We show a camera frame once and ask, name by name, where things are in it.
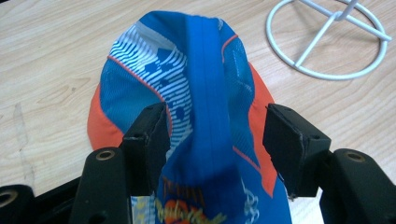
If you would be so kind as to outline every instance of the metal stand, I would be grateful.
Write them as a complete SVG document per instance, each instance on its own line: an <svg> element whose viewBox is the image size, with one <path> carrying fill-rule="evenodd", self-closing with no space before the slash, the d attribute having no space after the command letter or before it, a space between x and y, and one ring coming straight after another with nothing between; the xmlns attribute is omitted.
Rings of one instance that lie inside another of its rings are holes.
<svg viewBox="0 0 396 224"><path fill-rule="evenodd" d="M347 4L347 7L344 11L331 12L330 10L321 7L320 5L314 3L313 1L300 0L300 2L306 4L307 6L313 8L314 10L320 12L321 14L327 16L329 19L325 22L323 27L319 30L318 34L315 36L315 38L312 40L312 42L309 44L309 46L306 48L304 53L300 56L300 58L296 62L290 59L282 52L282 50L280 50L279 46L276 44L274 40L274 37L272 35L272 28L271 28L272 20L276 12L286 4L294 2L294 0L283 0L279 4L277 4L268 15L268 19L266 23L266 33L267 33L268 41L271 47L273 48L274 52L285 63L287 63L289 66L293 67L294 69L311 77L317 77L328 80L347 80L356 77L362 77L368 74L369 72L373 71L376 67L378 67L378 65L385 57L385 53L387 52L388 42L391 40L391 37L385 34L384 27L382 26L381 22L376 18L376 16L373 13L371 13L367 8L359 4L358 0L337 0L337 1ZM356 8L359 12L364 14L375 26L375 28L350 16L349 14L354 8ZM323 35L326 33L326 31L329 29L330 25L334 21L349 21L352 24L367 31L368 33L378 37L378 40L380 42L379 53L375 58L375 60L361 71L346 75L333 75L333 74L322 74L320 72L312 71L302 66L308 54L311 52L313 47L318 43L318 41L323 37Z"/></svg>

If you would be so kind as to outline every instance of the white stripe pattern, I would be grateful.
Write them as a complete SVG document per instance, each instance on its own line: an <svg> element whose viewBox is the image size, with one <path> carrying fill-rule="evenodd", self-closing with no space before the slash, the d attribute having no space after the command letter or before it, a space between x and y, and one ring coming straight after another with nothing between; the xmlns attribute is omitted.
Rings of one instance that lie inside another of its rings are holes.
<svg viewBox="0 0 396 224"><path fill-rule="evenodd" d="M171 52L166 58L160 59L159 49L167 49ZM183 74L187 57L177 49L175 44L140 22L132 26L114 43L110 56L142 78L167 103L173 124L171 148L166 155L169 158L175 148L192 132L191 94L188 80ZM134 203L138 200L144 199L133 198ZM144 210L135 209L136 206L134 206L134 216L142 217L142 211L144 211L144 219L140 219L144 220L143 223L155 223L153 200L152 196L147 197Z"/></svg>

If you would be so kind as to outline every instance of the printed graphic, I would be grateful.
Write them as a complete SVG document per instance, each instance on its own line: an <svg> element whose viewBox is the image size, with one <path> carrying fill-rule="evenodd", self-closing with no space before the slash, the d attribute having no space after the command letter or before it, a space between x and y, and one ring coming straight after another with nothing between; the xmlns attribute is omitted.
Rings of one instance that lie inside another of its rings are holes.
<svg viewBox="0 0 396 224"><path fill-rule="evenodd" d="M260 217L260 211L257 208L259 197L254 195L249 189L245 187L243 180L242 186L244 187L244 192L247 195L247 200L245 201L245 216L247 216L248 219L245 224L253 224L256 223Z"/></svg>
<svg viewBox="0 0 396 224"><path fill-rule="evenodd" d="M204 213L204 196L199 188L182 186L163 177L164 205L155 200L157 218L165 224L221 224L227 217L222 213L208 218Z"/></svg>

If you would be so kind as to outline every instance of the fabric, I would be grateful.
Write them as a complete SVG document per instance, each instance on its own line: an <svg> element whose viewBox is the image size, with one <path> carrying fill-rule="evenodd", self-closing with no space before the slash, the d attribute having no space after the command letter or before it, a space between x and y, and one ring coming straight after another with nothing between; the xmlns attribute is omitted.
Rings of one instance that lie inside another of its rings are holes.
<svg viewBox="0 0 396 224"><path fill-rule="evenodd" d="M93 149L117 147L141 110L166 102L171 148L134 223L291 223L262 145L272 103L222 20L154 11L115 41L92 98Z"/></svg>

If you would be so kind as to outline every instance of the light wood surface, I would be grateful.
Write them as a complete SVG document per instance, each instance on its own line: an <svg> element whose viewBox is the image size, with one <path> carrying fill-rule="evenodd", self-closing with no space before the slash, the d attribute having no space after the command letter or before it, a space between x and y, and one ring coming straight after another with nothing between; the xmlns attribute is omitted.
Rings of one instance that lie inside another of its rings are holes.
<svg viewBox="0 0 396 224"><path fill-rule="evenodd" d="M344 4L319 1L331 10ZM273 53L264 25L278 1L20 1L0 4L0 186L26 184L42 194L81 175L91 152L90 101L113 41L151 10L220 17L239 34L247 56L278 104L332 139L332 148L371 155L396 182L396 50L366 77L325 81L298 73ZM393 0L361 0L396 37ZM364 20L357 12L353 15ZM276 14L276 42L293 59L326 20L296 2ZM338 22L305 65L345 74L370 63L375 37ZM321 223L318 200L290 203L294 223Z"/></svg>

